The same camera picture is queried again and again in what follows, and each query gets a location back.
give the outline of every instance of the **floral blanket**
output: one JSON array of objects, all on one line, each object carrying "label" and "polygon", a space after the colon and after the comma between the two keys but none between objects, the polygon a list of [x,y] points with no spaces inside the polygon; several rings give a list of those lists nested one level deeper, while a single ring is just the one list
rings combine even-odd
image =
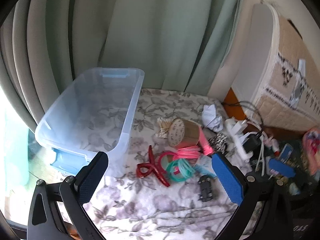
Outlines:
[{"label": "floral blanket", "polygon": [[[168,145],[156,137],[158,117],[181,117],[201,123],[203,106],[215,104],[226,118],[219,101],[189,93],[142,89],[138,101],[128,149],[126,173],[122,177],[104,177],[84,209],[106,239],[214,239],[237,208],[230,202],[218,179],[213,182],[214,199],[199,199],[200,175],[182,183],[163,186],[153,174],[136,177],[138,163],[148,161],[148,146],[159,155]],[[251,168],[234,154],[227,158],[246,174]],[[66,221],[67,213],[61,207]],[[244,235],[250,233],[258,211],[252,216]]]}]

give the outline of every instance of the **green curtain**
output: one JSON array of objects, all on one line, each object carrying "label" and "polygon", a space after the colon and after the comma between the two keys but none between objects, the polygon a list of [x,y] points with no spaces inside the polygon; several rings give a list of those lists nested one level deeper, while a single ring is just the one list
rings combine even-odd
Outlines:
[{"label": "green curtain", "polygon": [[74,78],[134,67],[144,87],[206,95],[241,0],[19,0],[0,28],[0,86],[34,131]]},{"label": "green curtain", "polygon": [[143,86],[206,95],[238,0],[116,0],[101,66],[145,71]]}]

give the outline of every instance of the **blue gripper pad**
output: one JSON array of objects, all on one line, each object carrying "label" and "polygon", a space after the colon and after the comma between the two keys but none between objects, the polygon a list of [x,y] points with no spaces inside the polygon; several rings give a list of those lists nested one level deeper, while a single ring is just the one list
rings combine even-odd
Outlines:
[{"label": "blue gripper pad", "polygon": [[108,155],[104,152],[98,152],[89,165],[82,167],[78,172],[74,188],[77,192],[77,200],[80,205],[90,201],[108,168],[108,164]]},{"label": "blue gripper pad", "polygon": [[243,187],[218,154],[214,154],[212,156],[212,168],[220,180],[224,190],[227,192],[231,202],[240,206],[244,198]]}]

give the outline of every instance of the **wooden floor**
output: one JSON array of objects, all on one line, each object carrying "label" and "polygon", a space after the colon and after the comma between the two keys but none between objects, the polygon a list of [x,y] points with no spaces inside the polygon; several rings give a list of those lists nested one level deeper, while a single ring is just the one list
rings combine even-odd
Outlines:
[{"label": "wooden floor", "polygon": [[52,159],[52,152],[41,148],[29,160],[29,181],[25,186],[11,190],[10,195],[5,198],[4,210],[2,210],[5,218],[27,225],[36,181],[43,179],[47,184],[61,182],[60,173],[46,164],[48,159]]}]

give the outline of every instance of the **power strip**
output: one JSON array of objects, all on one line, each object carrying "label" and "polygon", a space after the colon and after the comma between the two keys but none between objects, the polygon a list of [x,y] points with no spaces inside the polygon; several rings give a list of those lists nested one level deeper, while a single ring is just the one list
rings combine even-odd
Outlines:
[{"label": "power strip", "polygon": [[240,158],[245,162],[249,162],[249,159],[253,156],[253,152],[246,153],[242,147],[245,140],[245,136],[242,132],[247,127],[247,120],[236,122],[234,118],[230,118],[225,121],[225,127],[237,147]]}]

